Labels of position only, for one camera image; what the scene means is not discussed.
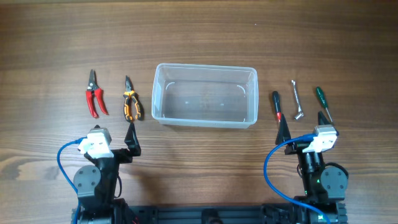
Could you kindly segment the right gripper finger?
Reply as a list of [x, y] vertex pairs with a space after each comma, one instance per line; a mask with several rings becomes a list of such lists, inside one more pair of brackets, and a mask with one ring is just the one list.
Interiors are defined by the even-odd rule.
[[322, 111], [318, 112], [318, 124], [319, 125], [329, 125], [331, 124], [328, 118], [323, 114]]
[[286, 121], [281, 121], [279, 123], [279, 130], [277, 133], [275, 144], [276, 145], [282, 144], [283, 142], [288, 141], [289, 139], [291, 139], [291, 135], [288, 124]]

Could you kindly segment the silver socket wrench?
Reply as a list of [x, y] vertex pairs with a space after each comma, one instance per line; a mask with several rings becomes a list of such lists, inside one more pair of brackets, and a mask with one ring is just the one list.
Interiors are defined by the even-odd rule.
[[294, 116], [294, 119], [298, 120], [298, 119], [300, 119], [300, 118], [302, 118], [304, 116], [304, 113], [302, 111], [302, 107], [301, 107], [301, 104], [300, 104], [299, 95], [298, 95], [298, 92], [297, 92], [296, 81], [295, 80], [291, 80], [291, 82], [292, 82], [292, 86], [293, 86], [293, 89], [294, 89], [294, 95], [295, 95], [295, 100], [296, 100], [297, 109], [298, 109], [298, 112]]

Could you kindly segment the green handled screwdriver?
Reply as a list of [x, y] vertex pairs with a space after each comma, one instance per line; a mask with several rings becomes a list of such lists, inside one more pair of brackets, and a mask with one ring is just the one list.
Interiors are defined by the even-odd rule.
[[324, 94], [323, 90], [319, 86], [317, 86], [316, 89], [315, 89], [315, 92], [317, 94], [318, 100], [320, 101], [322, 107], [326, 111], [326, 113], [327, 113], [327, 115], [328, 115], [328, 117], [330, 119], [330, 122], [333, 123], [333, 118], [331, 117], [331, 114], [329, 112], [328, 103], [327, 103], [327, 100], [326, 100], [326, 97], [325, 97], [325, 94]]

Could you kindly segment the red handled cutters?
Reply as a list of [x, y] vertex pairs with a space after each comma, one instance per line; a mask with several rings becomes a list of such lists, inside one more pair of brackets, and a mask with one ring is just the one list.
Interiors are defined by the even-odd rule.
[[103, 89], [98, 86], [96, 81], [96, 72], [93, 69], [90, 70], [88, 86], [86, 88], [85, 95], [88, 109], [92, 117], [99, 117], [94, 105], [95, 98], [97, 99], [99, 108], [102, 113], [104, 113], [105, 115], [109, 115], [103, 100]]

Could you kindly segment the black red screwdriver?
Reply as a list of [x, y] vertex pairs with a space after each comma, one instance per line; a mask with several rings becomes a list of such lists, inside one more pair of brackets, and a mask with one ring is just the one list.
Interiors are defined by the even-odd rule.
[[277, 120], [278, 120], [278, 122], [280, 122], [281, 121], [281, 117], [282, 117], [282, 112], [281, 112], [281, 109], [280, 109], [279, 93], [277, 91], [273, 91], [272, 92], [272, 101], [273, 101], [273, 104], [274, 104], [274, 111], [275, 111], [275, 114], [277, 116]]

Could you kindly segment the orange black pliers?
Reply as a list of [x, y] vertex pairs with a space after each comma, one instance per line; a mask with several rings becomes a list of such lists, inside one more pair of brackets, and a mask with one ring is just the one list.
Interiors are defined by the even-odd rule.
[[124, 106], [123, 113], [127, 122], [133, 122], [135, 119], [144, 120], [144, 109], [139, 101], [138, 94], [134, 91], [131, 79], [126, 75], [125, 79], [126, 91], [123, 94]]

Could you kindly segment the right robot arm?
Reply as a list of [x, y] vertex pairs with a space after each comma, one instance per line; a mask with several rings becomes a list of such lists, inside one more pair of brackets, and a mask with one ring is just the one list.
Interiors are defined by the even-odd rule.
[[298, 157], [297, 172], [302, 179], [304, 196], [294, 200], [313, 206], [317, 211], [301, 205], [277, 203], [263, 206], [264, 223], [346, 223], [345, 190], [348, 186], [348, 171], [341, 165], [323, 160], [323, 153], [334, 147], [338, 131], [323, 113], [318, 112], [318, 126], [313, 139], [288, 143], [286, 155]]

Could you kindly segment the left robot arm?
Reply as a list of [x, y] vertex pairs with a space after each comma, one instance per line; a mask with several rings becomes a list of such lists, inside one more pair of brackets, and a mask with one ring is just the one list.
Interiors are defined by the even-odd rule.
[[80, 168], [73, 178], [79, 202], [74, 223], [139, 223], [126, 201], [115, 195], [116, 186], [121, 185], [119, 166], [141, 155], [135, 125], [128, 127], [126, 148], [110, 149], [110, 142], [108, 129], [95, 126], [78, 145], [91, 164]]

